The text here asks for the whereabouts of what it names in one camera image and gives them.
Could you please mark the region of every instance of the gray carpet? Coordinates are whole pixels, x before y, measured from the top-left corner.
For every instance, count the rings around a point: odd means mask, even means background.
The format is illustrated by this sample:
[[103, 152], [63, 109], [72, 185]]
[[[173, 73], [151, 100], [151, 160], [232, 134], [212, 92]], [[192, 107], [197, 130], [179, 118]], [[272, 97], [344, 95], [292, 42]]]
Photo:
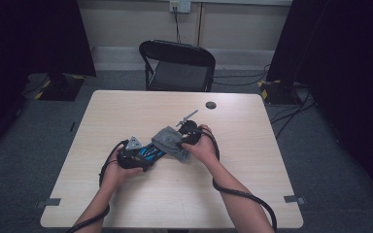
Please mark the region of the gray carpet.
[[[262, 71], [217, 71], [216, 76], [254, 75]], [[45, 75], [33, 75], [27, 90]], [[216, 78], [213, 92], [259, 93], [257, 78]], [[87, 103], [97, 89], [142, 90], [143, 71], [100, 71], [85, 81], [75, 102], [37, 101], [38, 89], [26, 94], [23, 111], [0, 139], [0, 232], [64, 232], [40, 225], [46, 200], [79, 127]], [[306, 89], [300, 89], [306, 97]], [[288, 107], [266, 106], [270, 118]], [[278, 133], [285, 120], [273, 124]], [[278, 138], [292, 187], [303, 197], [304, 225], [279, 232], [373, 232], [373, 183], [343, 150], [330, 123], [314, 106], [295, 116]]]

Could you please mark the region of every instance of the hand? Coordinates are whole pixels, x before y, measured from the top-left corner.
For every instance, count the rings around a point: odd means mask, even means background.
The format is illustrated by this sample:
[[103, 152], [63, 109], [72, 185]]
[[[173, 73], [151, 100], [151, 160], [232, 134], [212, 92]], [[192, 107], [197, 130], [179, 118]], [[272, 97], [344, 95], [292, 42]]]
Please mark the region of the hand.
[[[212, 135], [211, 128], [206, 124], [199, 125], [203, 132]], [[215, 152], [215, 147], [213, 141], [209, 136], [201, 134], [201, 138], [195, 145], [182, 144], [183, 148], [191, 152], [199, 161], [201, 161], [205, 166], [211, 163], [218, 162]]]
[[101, 187], [110, 188], [112, 191], [115, 191], [118, 187], [120, 187], [128, 178], [142, 172], [142, 168], [121, 168], [117, 162], [117, 155], [120, 150], [121, 147], [117, 148], [111, 156], [109, 160], [110, 163], [105, 170], [104, 180], [101, 184]]

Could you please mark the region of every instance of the baseboard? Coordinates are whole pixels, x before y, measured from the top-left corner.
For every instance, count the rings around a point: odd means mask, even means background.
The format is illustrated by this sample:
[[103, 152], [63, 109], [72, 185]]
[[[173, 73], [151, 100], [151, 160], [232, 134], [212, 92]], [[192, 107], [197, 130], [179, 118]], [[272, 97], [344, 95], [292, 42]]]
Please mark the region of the baseboard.
[[[273, 50], [208, 50], [217, 61], [217, 70], [263, 70], [271, 63]], [[144, 70], [138, 48], [94, 47], [96, 70]]]

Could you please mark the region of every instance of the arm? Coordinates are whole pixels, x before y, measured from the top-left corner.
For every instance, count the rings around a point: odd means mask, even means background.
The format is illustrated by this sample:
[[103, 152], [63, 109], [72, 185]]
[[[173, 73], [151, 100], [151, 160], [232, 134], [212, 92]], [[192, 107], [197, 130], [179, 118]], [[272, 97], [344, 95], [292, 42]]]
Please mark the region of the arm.
[[[103, 213], [107, 208], [114, 192], [130, 177], [142, 172], [142, 168], [123, 169], [117, 163], [117, 154], [119, 149], [114, 151], [110, 158], [110, 164], [105, 170], [104, 180], [101, 187], [96, 192], [92, 201], [86, 207], [74, 225], [79, 224], [94, 216]], [[86, 226], [77, 232], [101, 232], [104, 219], [100, 219], [89, 226]]]
[[[201, 127], [203, 130], [211, 132], [207, 125], [201, 125]], [[218, 161], [213, 142], [207, 136], [203, 135], [196, 145], [183, 144], [183, 147], [207, 167], [218, 185], [250, 193]], [[238, 232], [274, 232], [259, 204], [250, 199], [223, 192], [220, 193], [220, 196]]]

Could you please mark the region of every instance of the chair backrest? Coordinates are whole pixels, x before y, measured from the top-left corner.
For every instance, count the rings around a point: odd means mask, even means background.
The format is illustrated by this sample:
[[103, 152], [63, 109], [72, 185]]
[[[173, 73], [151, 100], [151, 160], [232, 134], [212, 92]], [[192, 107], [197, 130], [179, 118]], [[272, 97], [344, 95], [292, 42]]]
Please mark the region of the chair backrest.
[[149, 59], [188, 64], [194, 66], [212, 67], [215, 69], [215, 58], [205, 49], [200, 47], [179, 44], [175, 42], [150, 40], [142, 43], [139, 47], [146, 64]]

